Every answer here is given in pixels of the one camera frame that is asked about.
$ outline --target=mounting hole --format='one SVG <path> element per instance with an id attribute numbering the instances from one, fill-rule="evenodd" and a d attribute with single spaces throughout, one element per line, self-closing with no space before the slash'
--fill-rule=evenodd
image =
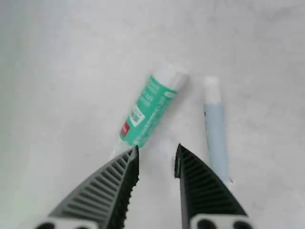
<path id="1" fill-rule="evenodd" d="M 234 229 L 252 229 L 252 227 L 246 222 L 237 221 L 234 223 Z"/>
<path id="2" fill-rule="evenodd" d="M 208 219 L 202 219 L 197 224 L 198 229 L 216 229 L 215 224 L 208 220 Z"/>
<path id="3" fill-rule="evenodd" d="M 55 229 L 55 225 L 54 223 L 47 222 L 40 224 L 36 229 Z"/>

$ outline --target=white surface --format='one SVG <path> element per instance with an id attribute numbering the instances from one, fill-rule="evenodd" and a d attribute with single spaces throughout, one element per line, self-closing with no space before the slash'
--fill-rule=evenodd
<path id="1" fill-rule="evenodd" d="M 303 2 L 1 1 L 0 227 L 49 213 L 109 159 L 146 74 L 166 59 L 192 78 L 143 149 L 126 228 L 180 228 L 166 165 L 179 141 L 205 157 L 206 75 L 225 89 L 236 197 L 258 228 L 304 228 Z"/>

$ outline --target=tube label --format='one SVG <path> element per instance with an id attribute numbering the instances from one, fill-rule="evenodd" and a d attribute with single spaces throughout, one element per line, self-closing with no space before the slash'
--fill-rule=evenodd
<path id="1" fill-rule="evenodd" d="M 120 131 L 121 139 L 142 147 L 176 94 L 151 75 Z"/>

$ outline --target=red label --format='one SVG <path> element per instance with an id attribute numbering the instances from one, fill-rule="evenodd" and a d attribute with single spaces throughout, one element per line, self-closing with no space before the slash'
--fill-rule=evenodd
<path id="1" fill-rule="evenodd" d="M 125 137 L 127 132 L 129 131 L 130 127 L 129 125 L 127 124 L 127 122 L 124 123 L 124 126 L 122 127 L 122 130 L 121 130 L 121 133 L 122 133 L 122 136 Z"/>

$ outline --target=white tube cap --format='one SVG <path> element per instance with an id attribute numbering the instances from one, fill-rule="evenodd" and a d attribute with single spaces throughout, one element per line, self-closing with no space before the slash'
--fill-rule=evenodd
<path id="1" fill-rule="evenodd" d="M 162 85 L 178 91 L 187 81 L 189 74 L 186 69 L 175 64 L 164 64 L 153 74 Z"/>
<path id="2" fill-rule="evenodd" d="M 220 81 L 216 76 L 207 76 L 203 82 L 205 104 L 218 104 L 221 102 Z"/>

